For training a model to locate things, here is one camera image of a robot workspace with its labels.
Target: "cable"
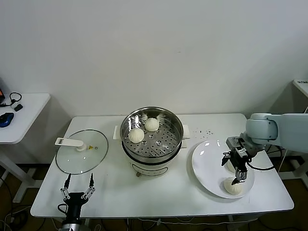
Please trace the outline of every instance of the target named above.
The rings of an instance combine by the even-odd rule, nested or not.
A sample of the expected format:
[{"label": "cable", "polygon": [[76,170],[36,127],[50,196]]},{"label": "cable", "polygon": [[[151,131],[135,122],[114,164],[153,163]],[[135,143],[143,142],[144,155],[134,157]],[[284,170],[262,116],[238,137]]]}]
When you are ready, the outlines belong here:
[{"label": "cable", "polygon": [[95,228],[94,228],[94,231],[101,231],[101,229],[102,229],[102,226],[100,225],[100,224],[97,224],[96,226],[95,226]]},{"label": "cable", "polygon": [[171,229],[170,229],[165,223],[163,223],[163,225],[164,225],[169,231],[171,231]]},{"label": "cable", "polygon": [[306,109],[304,110],[304,112],[303,112],[303,113],[305,114],[305,113],[307,112],[307,110],[308,110],[308,106],[306,107]]},{"label": "cable", "polygon": [[288,150],[286,150],[286,151],[285,151],[285,153],[284,153],[284,156],[283,156],[283,159],[282,159],[282,161],[281,161],[281,163],[280,163],[280,166],[279,166],[278,172],[280,172],[280,168],[281,168],[281,166],[282,166],[282,163],[283,163],[283,161],[284,161],[285,157],[287,156],[287,153],[288,153]]},{"label": "cable", "polygon": [[[19,99],[18,99],[18,100],[17,100],[17,99],[13,99],[13,98],[12,98],[12,95],[13,95],[13,94],[17,94],[17,95],[19,96]],[[12,92],[12,93],[10,94],[11,104],[3,103],[3,104],[0,104],[0,107],[8,107],[8,106],[11,106],[11,105],[13,105],[13,103],[20,101],[21,98],[22,98],[22,95],[21,95],[21,94],[19,94],[18,92]]]},{"label": "cable", "polygon": [[[30,205],[24,205],[24,206],[26,206],[26,208],[23,208],[23,209],[21,209],[21,210],[19,210],[19,211],[16,211],[16,212],[12,212],[12,210],[11,210],[11,211],[5,216],[5,218],[4,218],[5,224],[7,224],[6,219],[8,218],[9,215],[11,215],[11,217],[13,217],[13,214],[18,214],[18,213],[23,212],[23,211],[25,211],[26,209],[28,209],[28,208],[31,207]],[[27,217],[24,219],[24,221],[25,221],[24,223],[18,223],[17,225],[14,225],[13,227],[10,227],[10,230],[21,229],[22,226],[24,226],[25,223],[27,222]]]},{"label": "cable", "polygon": [[2,177],[0,177],[0,179],[3,181],[3,183],[5,184],[5,186],[7,187],[8,191],[9,191],[10,198],[11,198],[11,217],[13,217],[13,197],[12,197],[11,190],[10,190],[8,184],[4,181],[4,179],[2,179]]},{"label": "cable", "polygon": [[147,229],[143,226],[143,221],[141,221],[141,227],[143,229],[143,231],[149,231],[151,228],[153,228],[155,226],[155,224],[157,223],[157,221],[155,221],[150,227],[148,227]]},{"label": "cable", "polygon": [[60,208],[60,206],[66,206],[66,209],[67,209],[67,204],[59,204],[59,205],[57,206],[58,210],[59,210],[61,213],[64,213],[64,214],[66,215],[66,210],[63,211],[63,210]]},{"label": "cable", "polygon": [[[17,99],[12,99],[12,95],[13,94],[16,94],[16,95],[18,95],[19,96],[19,99],[17,100]],[[22,98],[22,96],[21,96],[21,94],[19,94],[18,92],[12,92],[11,94],[10,94],[10,100],[11,100],[11,102],[18,102],[18,101],[20,101],[21,100],[21,98]]]},{"label": "cable", "polygon": [[186,222],[191,222],[193,219],[194,219],[194,217],[193,218],[191,218],[191,219],[189,219],[189,220],[181,220],[180,218],[176,218],[176,219],[178,219],[179,221],[181,221],[181,222],[184,222],[184,223],[186,223]]},{"label": "cable", "polygon": [[36,231],[39,231],[43,227],[45,220],[46,220],[46,218],[44,218],[43,223],[40,225],[40,227]]},{"label": "cable", "polygon": [[[140,218],[138,218],[138,220],[156,222],[155,220],[147,220],[147,219],[140,219]],[[232,221],[232,222],[220,222],[220,223],[195,223],[194,224],[194,223],[162,222],[162,221],[160,221],[160,223],[175,224],[175,225],[221,225],[221,224],[246,223],[246,222],[251,222],[255,220],[258,220],[258,218],[252,219],[252,220],[245,220],[245,221]]]},{"label": "cable", "polygon": [[3,224],[4,224],[3,230],[5,230],[5,227],[7,226],[12,231],[11,227],[7,223],[5,223],[4,220],[0,220],[0,221],[3,222]]},{"label": "cable", "polygon": [[255,170],[259,170],[259,171],[268,171],[268,170],[272,170],[272,169],[275,168],[275,166],[268,167],[268,168],[258,168],[258,167],[252,166],[249,162],[247,162],[247,165],[250,166],[251,168],[253,168]]},{"label": "cable", "polygon": [[294,230],[302,231],[301,229],[296,228],[296,227],[287,227],[287,228],[281,228],[281,229],[274,229],[274,228],[271,228],[271,227],[267,226],[266,224],[264,224],[260,219],[258,219],[258,220],[261,223],[261,225],[263,225],[265,228],[267,228],[269,230],[281,231],[281,230],[294,229]]},{"label": "cable", "polygon": [[106,227],[104,226],[104,223],[103,223],[103,219],[101,219],[101,224],[102,224],[102,228],[107,231]]},{"label": "cable", "polygon": [[266,153],[270,150],[270,148],[271,148],[271,145],[270,145],[269,148],[266,150]]},{"label": "cable", "polygon": [[51,220],[52,220],[52,223],[53,223],[54,228],[55,228],[56,230],[58,230],[58,227],[57,227],[56,224],[54,223],[53,218],[51,218]]}]

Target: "table leg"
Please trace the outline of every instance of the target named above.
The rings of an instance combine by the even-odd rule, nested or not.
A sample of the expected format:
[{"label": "table leg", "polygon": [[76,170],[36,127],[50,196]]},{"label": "table leg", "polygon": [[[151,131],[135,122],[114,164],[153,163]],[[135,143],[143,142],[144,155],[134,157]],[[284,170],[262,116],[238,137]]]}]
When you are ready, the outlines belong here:
[{"label": "table leg", "polygon": [[234,231],[240,227],[242,227],[245,224],[248,224],[254,219],[258,219],[260,216],[262,216],[264,213],[253,213],[253,214],[246,214],[246,215],[240,215],[239,218],[233,220],[232,216],[228,216],[230,222],[235,222],[232,224],[227,225],[228,231]]},{"label": "table leg", "polygon": [[43,180],[34,180],[32,178],[36,170],[35,168],[29,169],[29,171],[26,173],[12,160],[10,160],[3,152],[0,152],[0,165],[6,169],[6,175],[8,172],[10,172],[22,182],[13,199],[13,203],[20,203],[27,189],[39,189],[43,182]]},{"label": "table leg", "polygon": [[293,172],[280,172],[279,176],[282,180],[301,179],[303,184],[308,189],[308,161],[300,165],[297,160],[290,160],[290,163],[295,168]]},{"label": "table leg", "polygon": [[0,152],[0,165],[22,182],[26,182],[28,185],[34,185],[35,181],[12,160],[10,160],[3,152]]},{"label": "table leg", "polygon": [[9,174],[9,171],[8,170],[5,170],[5,172],[3,173],[3,175],[1,176],[2,180],[5,180],[6,177],[8,176]]}]

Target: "white table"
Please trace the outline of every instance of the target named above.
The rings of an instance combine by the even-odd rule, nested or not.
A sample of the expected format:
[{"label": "white table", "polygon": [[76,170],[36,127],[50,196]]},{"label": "white table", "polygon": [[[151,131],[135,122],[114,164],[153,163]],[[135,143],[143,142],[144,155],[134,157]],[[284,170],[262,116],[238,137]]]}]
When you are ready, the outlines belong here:
[{"label": "white table", "polygon": [[[105,159],[92,171],[72,175],[69,192],[83,192],[94,175],[95,193],[83,205],[83,218],[141,218],[251,214],[289,210],[294,203],[275,170],[256,171],[255,185],[240,199],[223,199],[207,191],[191,168],[194,148],[202,141],[239,135],[245,130],[242,114],[179,115],[188,125],[191,138],[188,148],[181,149],[169,171],[160,177],[136,177],[121,147],[113,140],[115,125],[124,116],[81,116],[73,118],[65,137],[82,129],[96,129],[105,134],[109,150]],[[256,167],[272,166],[263,151],[253,159]],[[57,205],[63,203],[60,188],[67,174],[52,161],[45,180],[31,208],[35,217],[63,217]]]},{"label": "white table", "polygon": [[[5,94],[5,97],[6,99],[2,103],[11,104],[9,95]],[[26,93],[22,94],[20,103],[23,108],[20,111],[15,112],[10,106],[0,107],[0,115],[6,112],[14,112],[14,118],[10,125],[5,128],[0,128],[0,144],[16,144],[20,142],[49,99],[50,95],[47,93]],[[3,179],[11,172],[22,181],[13,199],[14,203],[19,203],[22,200],[27,188],[39,188],[42,183],[41,180],[32,179],[35,172],[34,168],[31,168],[25,173],[10,160],[10,154],[6,154],[3,150],[0,151],[0,165],[6,169],[2,176]]]}]

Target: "black cable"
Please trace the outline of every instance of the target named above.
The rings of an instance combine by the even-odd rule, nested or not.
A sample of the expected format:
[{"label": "black cable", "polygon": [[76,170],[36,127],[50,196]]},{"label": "black cable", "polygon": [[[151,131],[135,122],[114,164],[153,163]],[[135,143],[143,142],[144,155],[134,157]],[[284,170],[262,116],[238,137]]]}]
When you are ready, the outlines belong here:
[{"label": "black cable", "polygon": [[247,162],[247,165],[250,166],[251,168],[253,168],[255,170],[259,170],[259,171],[268,171],[268,170],[272,170],[272,169],[275,168],[275,166],[268,167],[268,168],[258,168],[258,167],[252,166],[249,162]]},{"label": "black cable", "polygon": [[270,145],[269,148],[266,150],[266,153],[270,150],[270,148],[271,148],[271,145]]},{"label": "black cable", "polygon": [[64,213],[65,215],[66,215],[66,211],[63,211],[61,208],[60,208],[60,206],[66,206],[66,208],[67,208],[67,204],[59,204],[58,205],[58,210],[61,212],[61,213]]},{"label": "black cable", "polygon": [[302,231],[301,229],[296,228],[296,227],[286,227],[286,228],[281,228],[281,229],[274,229],[274,228],[271,228],[271,227],[265,225],[260,219],[258,219],[258,221],[261,223],[261,225],[263,225],[265,228],[267,228],[269,230],[281,231],[281,230],[294,229],[294,230],[297,230],[297,231]]},{"label": "black cable", "polygon": [[102,224],[102,228],[107,231],[106,227],[104,226],[104,223],[103,223],[103,219],[101,219],[101,224]]},{"label": "black cable", "polygon": [[143,221],[141,221],[141,227],[143,229],[143,231],[149,231],[150,229],[152,229],[156,224],[156,221],[148,228],[145,228],[144,225],[143,225]]},{"label": "black cable", "polygon": [[[13,99],[13,98],[12,98],[12,95],[13,95],[13,94],[17,94],[17,95],[19,96],[19,99],[18,99],[18,100],[17,100],[17,99]],[[21,95],[21,94],[19,94],[18,92],[12,92],[12,93],[10,94],[11,103],[10,103],[10,104],[6,104],[6,103],[0,104],[0,107],[8,107],[8,106],[11,106],[11,105],[13,105],[13,103],[20,101],[21,98],[22,98],[22,95]]]},{"label": "black cable", "polygon": [[[19,96],[19,99],[17,100],[17,99],[12,99],[12,95],[13,94],[16,94],[16,95],[18,95]],[[10,100],[11,100],[11,102],[18,102],[18,101],[20,101],[21,100],[21,98],[22,98],[22,96],[21,96],[21,94],[19,94],[18,92],[12,92],[11,94],[10,94]]]},{"label": "black cable", "polygon": [[46,220],[46,218],[44,218],[43,223],[40,225],[40,227],[36,231],[39,231],[43,227],[45,220]]},{"label": "black cable", "polygon": [[[243,146],[243,144],[242,144],[242,141],[241,141],[240,139],[238,140],[238,142],[239,142],[240,146],[241,146],[242,148],[244,148],[244,146]],[[268,167],[268,168],[258,168],[258,167],[252,166],[252,165],[250,164],[250,162],[251,162],[251,158],[249,158],[249,159],[247,160],[247,162],[246,162],[247,165],[250,166],[252,169],[259,170],[259,171],[268,171],[268,170],[272,170],[272,169],[275,168],[274,165],[273,165],[272,167]]]},{"label": "black cable", "polygon": [[171,231],[171,229],[165,224],[165,223],[162,223],[169,231]]},{"label": "black cable", "polygon": [[3,181],[3,183],[5,184],[5,186],[7,187],[8,191],[9,191],[10,198],[11,198],[11,217],[13,217],[13,197],[12,197],[11,190],[10,190],[8,184],[4,181],[4,179],[2,179],[2,177],[0,177],[0,179]]}]

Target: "computer mouse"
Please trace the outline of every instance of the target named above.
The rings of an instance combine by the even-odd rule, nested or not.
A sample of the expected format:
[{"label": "computer mouse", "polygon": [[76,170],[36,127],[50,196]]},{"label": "computer mouse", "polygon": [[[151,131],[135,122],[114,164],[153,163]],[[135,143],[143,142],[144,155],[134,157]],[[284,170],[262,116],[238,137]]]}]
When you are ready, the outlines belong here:
[{"label": "computer mouse", "polygon": [[11,121],[14,118],[14,113],[7,112],[3,115],[0,115],[0,128],[5,128],[10,125]]}]

